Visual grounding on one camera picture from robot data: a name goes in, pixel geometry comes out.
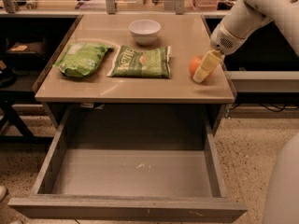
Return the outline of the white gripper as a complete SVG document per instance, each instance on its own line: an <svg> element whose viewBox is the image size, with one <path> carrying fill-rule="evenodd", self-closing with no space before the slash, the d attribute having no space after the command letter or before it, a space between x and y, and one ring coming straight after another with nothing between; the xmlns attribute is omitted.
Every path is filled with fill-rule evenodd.
<svg viewBox="0 0 299 224"><path fill-rule="evenodd" d="M222 23L219 23L210 36L210 47L213 50L203 56L192 79L197 83L203 82L221 64L223 55L235 53L245 41L245 38L236 37Z"/></svg>

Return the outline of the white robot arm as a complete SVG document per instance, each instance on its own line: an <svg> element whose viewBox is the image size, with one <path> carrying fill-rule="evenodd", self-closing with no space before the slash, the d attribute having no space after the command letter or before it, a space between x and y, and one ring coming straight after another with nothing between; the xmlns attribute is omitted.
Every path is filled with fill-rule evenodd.
<svg viewBox="0 0 299 224"><path fill-rule="evenodd" d="M211 35L210 51L192 79L203 82L250 35L273 22L299 52L298 0L238 0ZM280 150L270 177L262 224L299 224L299 133Z"/></svg>

